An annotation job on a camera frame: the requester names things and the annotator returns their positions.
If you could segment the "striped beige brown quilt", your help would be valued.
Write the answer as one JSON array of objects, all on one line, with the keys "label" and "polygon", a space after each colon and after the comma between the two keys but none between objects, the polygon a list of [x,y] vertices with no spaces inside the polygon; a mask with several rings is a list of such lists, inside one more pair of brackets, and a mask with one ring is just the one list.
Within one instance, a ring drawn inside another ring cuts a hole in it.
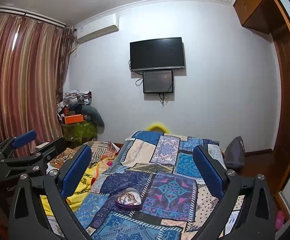
[{"label": "striped beige brown quilt", "polygon": [[[109,141],[93,140],[84,144],[90,146],[92,151],[89,168],[94,166],[97,167],[98,174],[106,171],[114,163],[114,160],[120,151],[120,148],[117,145]],[[60,169],[67,160],[71,159],[77,153],[79,148],[79,146],[74,149],[67,148],[63,153],[50,161],[48,166]]]}]

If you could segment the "blue patchwork bedspread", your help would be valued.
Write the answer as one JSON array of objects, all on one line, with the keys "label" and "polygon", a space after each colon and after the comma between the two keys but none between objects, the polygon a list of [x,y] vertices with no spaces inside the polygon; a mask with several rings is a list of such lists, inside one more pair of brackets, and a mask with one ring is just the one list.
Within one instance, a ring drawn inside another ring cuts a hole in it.
[{"label": "blue patchwork bedspread", "polygon": [[[218,141],[135,132],[93,183],[75,212],[77,219],[92,239],[192,239],[219,201],[193,161],[199,145],[222,161]],[[115,205],[116,194],[130,187],[141,194],[140,211]]]}]

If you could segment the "pink garment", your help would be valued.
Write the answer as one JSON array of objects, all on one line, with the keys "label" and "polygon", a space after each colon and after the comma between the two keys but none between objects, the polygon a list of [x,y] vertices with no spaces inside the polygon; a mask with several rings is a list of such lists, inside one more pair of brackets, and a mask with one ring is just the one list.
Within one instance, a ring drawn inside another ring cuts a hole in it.
[{"label": "pink garment", "polygon": [[284,225],[284,221],[285,221],[285,215],[283,214],[282,210],[279,210],[276,214],[276,218],[275,218],[275,230],[279,231],[283,225]]}]

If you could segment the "white air conditioner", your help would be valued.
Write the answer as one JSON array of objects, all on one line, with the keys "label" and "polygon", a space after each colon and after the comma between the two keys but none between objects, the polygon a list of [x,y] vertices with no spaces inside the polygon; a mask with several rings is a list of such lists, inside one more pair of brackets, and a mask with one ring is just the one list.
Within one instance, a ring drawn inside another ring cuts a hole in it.
[{"label": "white air conditioner", "polygon": [[119,31],[119,17],[116,14],[85,20],[75,26],[79,44]]}]

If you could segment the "yellow cartoon blanket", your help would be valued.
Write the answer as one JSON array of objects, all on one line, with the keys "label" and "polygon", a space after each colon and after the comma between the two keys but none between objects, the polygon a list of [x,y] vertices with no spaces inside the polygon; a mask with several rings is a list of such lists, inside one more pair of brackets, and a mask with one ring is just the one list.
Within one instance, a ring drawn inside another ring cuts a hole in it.
[{"label": "yellow cartoon blanket", "polygon": [[99,163],[87,168],[74,193],[66,198],[72,211],[76,211],[91,190],[91,186],[99,176]]}]

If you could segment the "orange shoe box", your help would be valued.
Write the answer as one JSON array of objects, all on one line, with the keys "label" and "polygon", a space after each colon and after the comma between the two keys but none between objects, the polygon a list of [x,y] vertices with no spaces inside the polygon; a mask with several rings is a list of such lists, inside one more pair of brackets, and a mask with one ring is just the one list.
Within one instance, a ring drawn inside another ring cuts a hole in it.
[{"label": "orange shoe box", "polygon": [[68,115],[68,116],[62,117],[62,122],[66,125],[75,124],[75,123],[83,122],[83,121],[84,121],[84,116],[81,114]]}]

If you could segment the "purple heart-shaped tin box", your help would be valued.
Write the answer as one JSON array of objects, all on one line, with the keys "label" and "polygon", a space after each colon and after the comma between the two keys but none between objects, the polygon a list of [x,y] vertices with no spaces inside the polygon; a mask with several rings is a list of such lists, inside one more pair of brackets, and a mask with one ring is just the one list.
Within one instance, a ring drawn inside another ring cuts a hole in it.
[{"label": "purple heart-shaped tin box", "polygon": [[141,194],[134,188],[130,187],[123,192],[116,194],[114,197],[115,205],[123,211],[140,211],[142,210]]}]

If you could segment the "large black wall television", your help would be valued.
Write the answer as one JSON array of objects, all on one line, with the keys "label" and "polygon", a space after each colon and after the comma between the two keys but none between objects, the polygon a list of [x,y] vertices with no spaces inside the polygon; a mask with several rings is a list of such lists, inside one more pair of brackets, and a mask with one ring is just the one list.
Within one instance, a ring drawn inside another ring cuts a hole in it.
[{"label": "large black wall television", "polygon": [[129,65],[132,72],[185,68],[182,38],[168,37],[131,42]]}]

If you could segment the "small black wall monitor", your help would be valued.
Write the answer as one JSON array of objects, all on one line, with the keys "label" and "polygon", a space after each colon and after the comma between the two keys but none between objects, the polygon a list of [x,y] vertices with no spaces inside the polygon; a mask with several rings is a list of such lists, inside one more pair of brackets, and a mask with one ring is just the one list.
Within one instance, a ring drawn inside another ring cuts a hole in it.
[{"label": "small black wall monitor", "polygon": [[148,71],[143,73],[144,94],[169,94],[174,92],[172,70]]}]

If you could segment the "striped pink curtain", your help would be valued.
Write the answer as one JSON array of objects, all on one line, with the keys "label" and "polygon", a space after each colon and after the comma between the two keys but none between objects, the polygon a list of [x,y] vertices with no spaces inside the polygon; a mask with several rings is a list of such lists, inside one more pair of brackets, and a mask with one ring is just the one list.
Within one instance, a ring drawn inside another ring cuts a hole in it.
[{"label": "striped pink curtain", "polygon": [[0,12],[0,140],[37,132],[15,157],[61,136],[57,103],[73,39],[68,27]]}]

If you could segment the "dark grey bag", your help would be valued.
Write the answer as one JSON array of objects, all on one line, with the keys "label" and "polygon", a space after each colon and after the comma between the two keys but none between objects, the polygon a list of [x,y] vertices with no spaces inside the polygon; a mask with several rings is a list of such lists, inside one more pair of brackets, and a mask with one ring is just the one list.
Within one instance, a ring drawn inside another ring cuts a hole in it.
[{"label": "dark grey bag", "polygon": [[224,153],[224,163],[227,168],[240,170],[244,167],[245,150],[242,137],[238,136],[232,140]]}]

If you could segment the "brown wooden overhead cabinet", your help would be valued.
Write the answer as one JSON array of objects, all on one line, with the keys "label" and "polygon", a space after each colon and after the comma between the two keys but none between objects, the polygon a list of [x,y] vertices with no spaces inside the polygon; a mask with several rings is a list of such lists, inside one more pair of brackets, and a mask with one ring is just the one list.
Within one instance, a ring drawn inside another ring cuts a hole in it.
[{"label": "brown wooden overhead cabinet", "polygon": [[280,12],[274,0],[236,0],[234,8],[245,28],[265,34],[278,28]]}]

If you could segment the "pile of printed clothes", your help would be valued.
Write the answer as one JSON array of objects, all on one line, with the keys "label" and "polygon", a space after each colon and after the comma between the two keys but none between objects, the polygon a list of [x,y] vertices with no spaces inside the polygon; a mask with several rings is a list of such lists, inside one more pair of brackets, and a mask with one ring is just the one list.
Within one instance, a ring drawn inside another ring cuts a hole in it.
[{"label": "pile of printed clothes", "polygon": [[80,90],[73,90],[70,92],[65,92],[63,100],[57,104],[57,113],[65,107],[75,103],[82,105],[89,105],[92,102],[92,92],[81,92]]}]

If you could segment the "brown wooden door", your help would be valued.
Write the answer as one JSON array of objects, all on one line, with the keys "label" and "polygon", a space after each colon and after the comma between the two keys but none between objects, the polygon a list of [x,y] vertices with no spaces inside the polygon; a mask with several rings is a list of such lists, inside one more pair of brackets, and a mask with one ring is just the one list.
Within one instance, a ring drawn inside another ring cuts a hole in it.
[{"label": "brown wooden door", "polygon": [[285,24],[272,33],[280,67],[281,112],[274,153],[282,178],[277,191],[282,190],[290,177],[290,17],[279,0],[273,0]]}]

